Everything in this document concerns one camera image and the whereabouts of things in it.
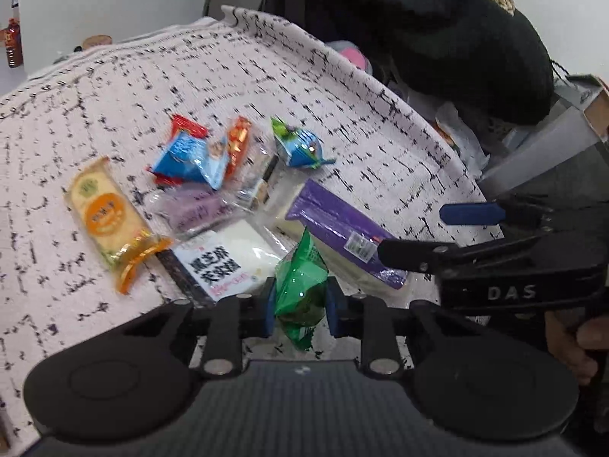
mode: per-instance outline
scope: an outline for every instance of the round black disc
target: round black disc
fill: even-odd
[[[150,338],[84,342],[37,365],[24,400],[38,426],[60,439],[120,441],[175,417],[191,392],[187,367]]]
[[[559,429],[579,395],[570,371],[551,356],[484,337],[431,353],[416,367],[413,388],[422,411],[438,425],[496,442]]]

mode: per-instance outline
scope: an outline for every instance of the white knit fabric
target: white knit fabric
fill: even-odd
[[[262,128],[279,115],[312,130],[326,157],[338,158],[315,178],[395,236],[469,245],[500,235],[442,224],[442,204],[483,196],[456,154],[391,91],[283,19],[225,13],[222,22],[77,54],[0,101],[0,415],[15,454],[37,438],[21,393],[36,363],[179,296],[156,259],[128,296],[114,292],[62,191],[78,169],[108,155],[125,193],[166,231],[146,211],[153,184],[144,168],[174,112],[216,132],[236,114]],[[432,282],[418,278],[424,286],[402,304],[435,299]],[[245,344],[257,358],[359,353],[358,341],[334,340],[325,322],[309,353],[294,352],[279,331]]]

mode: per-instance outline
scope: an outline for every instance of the red bottle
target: red bottle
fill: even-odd
[[[23,51],[21,50],[21,29],[15,19],[8,21],[8,27],[4,30],[4,46],[8,66],[12,69],[23,63]]]

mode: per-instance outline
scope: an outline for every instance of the blurry package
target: blurry package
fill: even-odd
[[[189,120],[182,115],[172,115],[168,141],[171,141],[178,132],[186,132],[197,139],[205,139],[208,134],[207,127],[200,125],[196,121]]]
[[[294,346],[311,347],[313,331],[325,314],[328,268],[315,248],[309,230],[292,256],[275,270],[275,316]]]
[[[444,138],[449,138],[449,145],[457,149],[459,159],[463,162],[470,175],[476,179],[482,177],[482,171],[488,165],[490,156],[484,154],[480,142],[473,130],[465,125],[459,117],[459,112],[452,103],[444,103],[435,113],[435,121],[444,132]]]
[[[219,189],[228,164],[227,140],[211,142],[180,131],[163,150],[150,171],[155,175],[206,182]]]
[[[330,270],[352,284],[379,291],[404,285],[407,273],[384,266],[376,252],[382,240],[394,236],[312,179],[298,184],[284,177],[265,210],[292,239],[307,227]]]
[[[278,162],[278,155],[264,149],[259,149],[252,156],[252,165],[247,167],[247,173],[235,194],[237,204],[255,210],[269,199],[269,180]]]
[[[159,254],[178,287],[196,305],[236,294],[256,294],[287,254],[252,217],[238,217]]]
[[[103,157],[81,171],[66,200],[115,275],[117,290],[126,294],[136,266],[168,248],[171,240],[152,233],[110,176],[109,162]]]
[[[175,236],[185,240],[230,218],[238,209],[231,199],[207,184],[188,182],[152,192],[147,209],[165,218]]]
[[[239,117],[229,129],[228,136],[228,165],[225,178],[229,178],[241,165],[246,155],[248,138],[252,123],[245,117]]]
[[[271,118],[271,124],[277,153],[287,166],[319,168],[336,162],[336,158],[324,160],[322,145],[313,132],[288,126],[279,118]]]

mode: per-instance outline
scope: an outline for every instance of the das logo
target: das logo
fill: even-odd
[[[500,287],[489,287],[488,288],[488,300],[518,300],[518,299],[534,299],[535,298],[535,285],[525,285],[525,288],[521,291],[513,285],[508,288],[507,292],[503,293]]]

